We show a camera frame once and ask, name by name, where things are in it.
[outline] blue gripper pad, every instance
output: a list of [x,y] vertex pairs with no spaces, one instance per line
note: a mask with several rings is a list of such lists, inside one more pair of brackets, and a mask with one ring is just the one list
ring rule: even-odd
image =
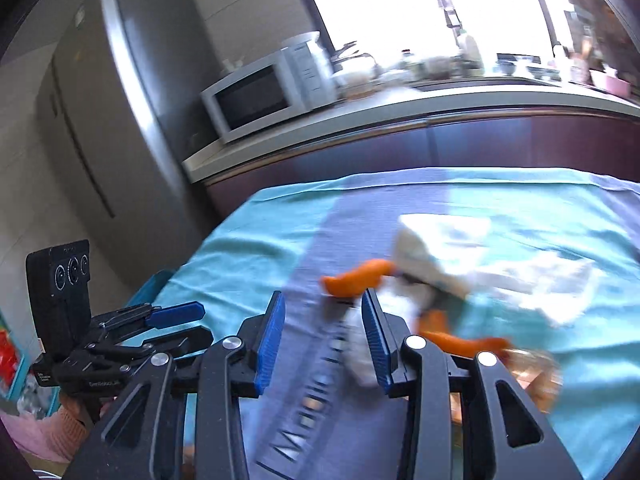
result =
[[282,293],[279,291],[274,292],[267,307],[267,312],[264,314],[268,319],[257,351],[254,386],[259,396],[264,393],[265,388],[271,383],[271,375],[276,364],[280,338],[284,328],[285,311]]
[[371,360],[376,371],[378,384],[388,394],[392,384],[391,352],[383,335],[379,318],[379,316],[384,315],[380,306],[376,309],[370,298],[370,292],[366,290],[362,295],[362,322],[364,323],[364,331],[367,334],[367,342],[369,343],[369,351],[371,352]]
[[204,317],[204,307],[198,301],[168,306],[154,310],[146,319],[151,328],[168,328],[190,321],[198,321]]

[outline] bowl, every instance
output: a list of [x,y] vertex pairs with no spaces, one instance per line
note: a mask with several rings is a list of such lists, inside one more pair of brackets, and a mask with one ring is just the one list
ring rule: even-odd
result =
[[513,61],[499,59],[494,65],[494,73],[511,76],[516,72],[516,64]]
[[622,79],[610,76],[598,70],[589,70],[593,85],[612,95],[628,98],[631,95],[631,85]]

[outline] bright window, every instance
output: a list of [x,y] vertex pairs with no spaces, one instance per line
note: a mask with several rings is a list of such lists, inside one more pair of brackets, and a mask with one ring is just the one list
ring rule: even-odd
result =
[[[498,52],[553,57],[538,0],[452,0],[485,66]],[[451,29],[436,0],[315,0],[335,48],[357,40],[383,66],[409,48],[425,56],[456,52]]]
[[455,53],[436,0],[315,0],[335,48],[357,40],[363,52],[385,66],[400,51],[425,55]]

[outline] white microwave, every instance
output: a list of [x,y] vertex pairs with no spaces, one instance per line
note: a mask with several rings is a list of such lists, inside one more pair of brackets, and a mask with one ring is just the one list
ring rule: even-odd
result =
[[229,142],[337,101],[332,75],[326,52],[306,41],[235,70],[201,96]]

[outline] stainless steel refrigerator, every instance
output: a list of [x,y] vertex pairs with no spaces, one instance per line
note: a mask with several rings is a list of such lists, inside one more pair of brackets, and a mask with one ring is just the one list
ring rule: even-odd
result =
[[194,0],[85,0],[36,101],[54,170],[131,287],[183,264],[216,224],[181,161],[218,138],[200,92],[220,64]]

